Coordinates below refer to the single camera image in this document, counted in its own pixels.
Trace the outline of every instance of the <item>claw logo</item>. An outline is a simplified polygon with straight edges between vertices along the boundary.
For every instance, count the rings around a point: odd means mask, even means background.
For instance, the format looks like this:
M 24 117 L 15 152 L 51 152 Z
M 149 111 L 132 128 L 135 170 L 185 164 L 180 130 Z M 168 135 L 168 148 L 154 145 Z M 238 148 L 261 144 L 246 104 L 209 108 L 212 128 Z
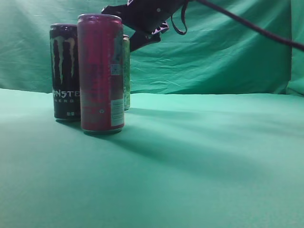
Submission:
M 72 67 L 71 67 L 71 76 L 74 76 L 74 65 L 75 65 L 75 58 L 74 58 L 74 47 L 76 45 L 76 42 L 74 40 L 74 38 L 69 38 L 69 39 L 65 39 L 64 37 L 55 37 L 53 39 L 51 39 L 50 44 L 51 44 L 51 54 L 52 54 L 52 60 L 53 60 L 53 75 L 56 75 L 55 72 L 55 51 L 54 51 L 54 45 L 55 45 L 55 41 L 57 42 L 58 45 L 58 51 L 59 51 L 59 71 L 60 71 L 60 80 L 61 83 L 63 82 L 63 73 L 62 73 L 62 64 L 63 64 L 63 60 L 64 60 L 64 55 L 63 55 L 63 44 L 64 42 L 69 43 L 70 45 L 70 56 L 71 56 L 71 60 L 72 60 Z

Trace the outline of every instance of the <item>pink can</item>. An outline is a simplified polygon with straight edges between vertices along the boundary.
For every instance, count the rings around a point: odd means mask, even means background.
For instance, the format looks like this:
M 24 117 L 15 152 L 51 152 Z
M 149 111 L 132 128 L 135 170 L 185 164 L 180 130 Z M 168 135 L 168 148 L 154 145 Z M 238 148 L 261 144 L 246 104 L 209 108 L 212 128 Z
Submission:
M 81 127 L 115 133 L 124 127 L 123 24 L 113 15 L 78 17 Z

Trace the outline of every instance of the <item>can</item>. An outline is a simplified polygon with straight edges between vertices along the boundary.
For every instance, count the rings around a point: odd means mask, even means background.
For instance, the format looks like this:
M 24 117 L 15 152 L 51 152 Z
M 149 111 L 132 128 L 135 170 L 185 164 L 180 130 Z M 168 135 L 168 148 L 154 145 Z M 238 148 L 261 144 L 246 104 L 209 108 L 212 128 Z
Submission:
M 54 117 L 80 121 L 77 25 L 52 24 L 49 36 Z
M 131 105 L 131 78 L 130 78 L 130 39 L 129 36 L 123 36 L 123 92 L 124 109 L 129 110 Z
M 123 24 L 120 17 L 78 17 L 81 128 L 116 133 L 124 127 Z

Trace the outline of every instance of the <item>black can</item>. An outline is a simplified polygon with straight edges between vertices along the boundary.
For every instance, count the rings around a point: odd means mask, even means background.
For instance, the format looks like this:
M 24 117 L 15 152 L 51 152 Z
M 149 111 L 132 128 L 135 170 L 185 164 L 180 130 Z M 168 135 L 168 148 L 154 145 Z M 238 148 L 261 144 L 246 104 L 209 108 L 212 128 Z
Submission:
M 80 121 L 77 25 L 53 24 L 49 35 L 54 117 Z

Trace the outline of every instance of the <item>can rim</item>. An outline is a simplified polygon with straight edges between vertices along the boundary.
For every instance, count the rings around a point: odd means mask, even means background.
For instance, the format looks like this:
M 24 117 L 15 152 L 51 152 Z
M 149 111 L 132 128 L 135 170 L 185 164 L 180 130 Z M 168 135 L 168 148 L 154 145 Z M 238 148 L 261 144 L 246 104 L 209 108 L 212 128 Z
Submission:
M 71 27 L 77 27 L 76 24 L 60 24 L 60 23 L 51 24 L 51 28 L 52 28 L 52 27 L 57 27 L 57 26 L 71 26 Z
M 78 16 L 78 19 L 82 18 L 82 17 L 86 17 L 86 16 L 101 16 L 101 17 L 109 17 L 109 18 L 115 18 L 118 19 L 120 21 L 122 21 L 122 19 L 119 16 L 115 16 L 115 15 L 111 15 L 111 14 L 94 14 L 94 13 L 88 13 L 88 14 L 81 14 Z

